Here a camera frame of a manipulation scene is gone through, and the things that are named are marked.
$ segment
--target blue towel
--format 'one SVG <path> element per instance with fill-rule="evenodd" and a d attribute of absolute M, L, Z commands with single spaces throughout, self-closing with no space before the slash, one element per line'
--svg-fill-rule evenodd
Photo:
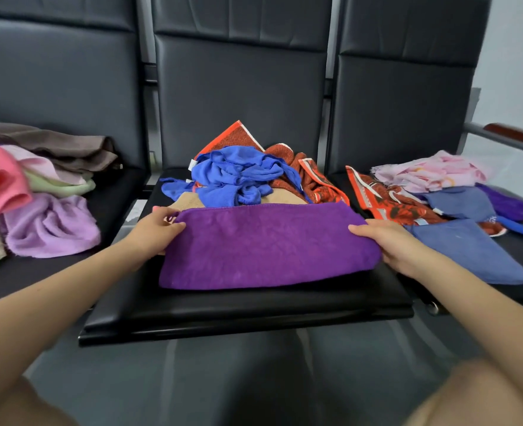
<path fill-rule="evenodd" d="M 473 220 L 406 226 L 425 245 L 446 255 L 488 284 L 523 284 L 523 266 Z"/>
<path fill-rule="evenodd" d="M 207 208 L 238 204 L 260 204 L 273 189 L 268 182 L 282 175 L 304 193 L 299 173 L 282 158 L 264 154 L 251 146 L 227 146 L 200 154 L 192 169 L 192 178 L 201 188 L 196 192 Z"/>
<path fill-rule="evenodd" d="M 186 180 L 175 179 L 175 178 L 161 178 L 164 182 L 161 185 L 161 191 L 165 196 L 170 197 L 174 201 L 179 200 L 179 197 L 185 191 L 192 191 L 194 182 L 187 182 Z"/>
<path fill-rule="evenodd" d="M 500 216 L 496 220 L 507 229 L 510 229 L 513 232 L 523 235 L 523 225 L 519 222 L 508 220 L 507 218 Z"/>
<path fill-rule="evenodd" d="M 453 218 L 476 222 L 493 221 L 496 218 L 492 202 L 484 191 L 476 187 L 449 187 L 415 195 L 426 200 L 432 209 Z"/>

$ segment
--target black leather seat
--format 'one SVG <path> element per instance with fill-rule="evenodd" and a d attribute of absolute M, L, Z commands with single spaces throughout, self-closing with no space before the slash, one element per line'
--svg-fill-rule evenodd
<path fill-rule="evenodd" d="M 88 207 L 109 245 L 148 177 L 135 0 L 0 0 L 0 122 L 108 135 L 123 170 Z M 0 261 L 0 298 L 87 257 Z"/>
<path fill-rule="evenodd" d="M 344 4 L 326 171 L 358 207 L 346 164 L 368 172 L 440 149 L 457 152 L 490 0 Z M 495 240 L 523 265 L 523 236 Z M 495 287 L 523 303 L 523 286 Z"/>
<path fill-rule="evenodd" d="M 262 146 L 316 157 L 332 0 L 153 0 L 164 177 L 240 119 Z M 172 200 L 159 182 L 142 214 Z M 412 315 L 383 264 L 298 286 L 206 292 L 158 287 L 163 258 L 112 288 L 81 344 L 307 327 Z"/>

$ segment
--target wooden armrest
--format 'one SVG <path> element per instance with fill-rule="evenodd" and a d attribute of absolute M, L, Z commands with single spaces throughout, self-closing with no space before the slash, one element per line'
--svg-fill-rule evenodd
<path fill-rule="evenodd" d="M 523 130 L 517 127 L 511 127 L 510 125 L 505 124 L 488 124 L 484 127 L 484 130 L 496 133 L 497 135 L 503 135 L 509 137 L 510 139 L 516 140 L 518 142 L 523 142 Z"/>

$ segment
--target hand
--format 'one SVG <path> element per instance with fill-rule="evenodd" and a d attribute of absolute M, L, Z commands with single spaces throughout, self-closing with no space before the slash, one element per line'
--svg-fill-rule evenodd
<path fill-rule="evenodd" d="M 443 257 L 415 239 L 397 222 L 366 220 L 367 225 L 349 225 L 358 236 L 372 238 L 382 248 L 383 260 L 396 272 L 418 279 L 426 264 Z"/>
<path fill-rule="evenodd" d="M 140 262 L 162 253 L 167 245 L 187 226 L 184 222 L 167 222 L 178 210 L 154 207 L 153 212 L 140 220 L 121 243 L 137 254 Z"/>

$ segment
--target pile of towels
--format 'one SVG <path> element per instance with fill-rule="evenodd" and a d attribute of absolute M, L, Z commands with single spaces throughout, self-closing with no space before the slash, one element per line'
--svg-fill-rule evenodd
<path fill-rule="evenodd" d="M 311 158 L 284 143 L 262 148 L 240 121 L 189 170 L 192 179 L 162 179 L 187 228 L 165 251 L 161 287 L 285 286 L 370 270 L 381 259 L 375 241 L 348 231 L 364 219 Z"/>
<path fill-rule="evenodd" d="M 0 259 L 76 254 L 100 243 L 81 197 L 94 172 L 121 167 L 109 138 L 0 123 Z"/>
<path fill-rule="evenodd" d="M 404 164 L 346 166 L 362 209 L 406 227 L 429 247 L 490 284 L 523 284 L 523 267 L 491 237 L 523 235 L 523 200 L 484 183 L 487 171 L 461 156 L 439 151 Z"/>

